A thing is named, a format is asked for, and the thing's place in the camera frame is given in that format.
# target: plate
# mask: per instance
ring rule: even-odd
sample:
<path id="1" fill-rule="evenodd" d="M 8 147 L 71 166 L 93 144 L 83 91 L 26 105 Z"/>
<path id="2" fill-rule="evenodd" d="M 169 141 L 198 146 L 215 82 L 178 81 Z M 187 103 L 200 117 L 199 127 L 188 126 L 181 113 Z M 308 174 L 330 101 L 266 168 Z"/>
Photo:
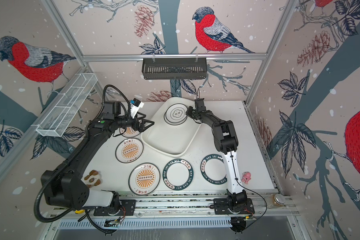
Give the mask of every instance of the plate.
<path id="1" fill-rule="evenodd" d="M 129 175 L 129 189 L 136 195 L 153 192 L 160 182 L 160 171 L 152 163 L 143 163 L 135 167 Z"/>
<path id="2" fill-rule="evenodd" d="M 166 122 L 178 123 L 187 118 L 187 106 L 182 103 L 176 103 L 170 106 L 164 114 Z"/>
<path id="3" fill-rule="evenodd" d="M 116 159 L 122 163 L 133 162 L 143 153 L 143 143 L 137 138 L 128 138 L 116 148 Z"/>
<path id="4" fill-rule="evenodd" d="M 177 158 L 171 160 L 164 167 L 163 181 L 170 189 L 183 190 L 191 184 L 192 180 L 192 166 L 184 159 Z"/>
<path id="5" fill-rule="evenodd" d="M 140 134 L 139 131 L 135 131 L 132 127 L 127 127 L 127 130 L 124 128 L 119 128 L 119 132 L 123 134 L 124 137 L 136 137 Z"/>
<path id="6" fill-rule="evenodd" d="M 210 154 L 203 158 L 200 164 L 202 176 L 208 182 L 221 185 L 227 182 L 224 160 L 218 154 Z"/>
<path id="7" fill-rule="evenodd" d="M 184 123 L 184 122 L 187 120 L 187 118 L 184 118 L 181 122 L 173 123 L 173 122 L 168 121 L 167 117 L 164 115 L 164 120 L 165 120 L 165 122 L 168 123 L 169 125 L 174 125 L 174 126 L 176 126 L 176 125 L 180 125 L 180 124 Z"/>

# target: pink toy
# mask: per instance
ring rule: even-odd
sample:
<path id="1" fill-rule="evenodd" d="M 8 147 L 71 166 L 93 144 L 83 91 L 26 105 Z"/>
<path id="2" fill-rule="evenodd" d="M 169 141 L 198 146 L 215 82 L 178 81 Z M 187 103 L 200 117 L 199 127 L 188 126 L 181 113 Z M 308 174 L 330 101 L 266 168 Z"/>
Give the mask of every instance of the pink toy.
<path id="1" fill-rule="evenodd" d="M 245 184 L 248 184 L 249 180 L 251 180 L 251 173 L 250 172 L 244 172 L 243 178 L 241 179 L 242 182 Z"/>

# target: bird head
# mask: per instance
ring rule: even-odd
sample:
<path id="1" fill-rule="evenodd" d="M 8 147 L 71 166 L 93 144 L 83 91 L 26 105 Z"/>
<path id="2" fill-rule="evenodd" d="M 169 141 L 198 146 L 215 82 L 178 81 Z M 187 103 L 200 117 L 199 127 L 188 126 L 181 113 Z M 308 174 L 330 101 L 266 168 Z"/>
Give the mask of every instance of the bird head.
<path id="1" fill-rule="evenodd" d="M 14 57 L 12 55 L 12 47 L 18 43 L 19 40 L 12 36 L 4 36 L 0 38 L 0 60 L 13 61 Z"/>
<path id="2" fill-rule="evenodd" d="M 192 20 L 196 20 L 196 22 L 200 23 L 202 19 L 208 14 L 215 14 L 215 12 L 210 7 L 198 8 L 192 17 Z"/>

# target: jar lid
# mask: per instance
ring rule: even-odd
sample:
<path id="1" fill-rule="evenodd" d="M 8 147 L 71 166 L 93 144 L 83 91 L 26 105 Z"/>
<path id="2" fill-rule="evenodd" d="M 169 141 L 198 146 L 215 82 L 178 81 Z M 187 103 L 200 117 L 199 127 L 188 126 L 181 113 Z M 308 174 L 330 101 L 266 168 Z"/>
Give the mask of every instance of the jar lid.
<path id="1" fill-rule="evenodd" d="M 275 200 L 278 204 L 285 204 L 285 197 L 282 194 L 276 194 Z"/>

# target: white wire basket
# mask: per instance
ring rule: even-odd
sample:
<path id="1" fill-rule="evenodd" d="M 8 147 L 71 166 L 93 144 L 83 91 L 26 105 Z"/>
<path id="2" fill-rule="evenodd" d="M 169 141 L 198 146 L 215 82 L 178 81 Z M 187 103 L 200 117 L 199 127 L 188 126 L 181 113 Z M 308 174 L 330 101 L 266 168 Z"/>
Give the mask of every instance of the white wire basket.
<path id="1" fill-rule="evenodd" d="M 94 73 L 76 74 L 77 78 L 36 131 L 42 136 L 61 137 L 77 111 L 97 83 Z"/>

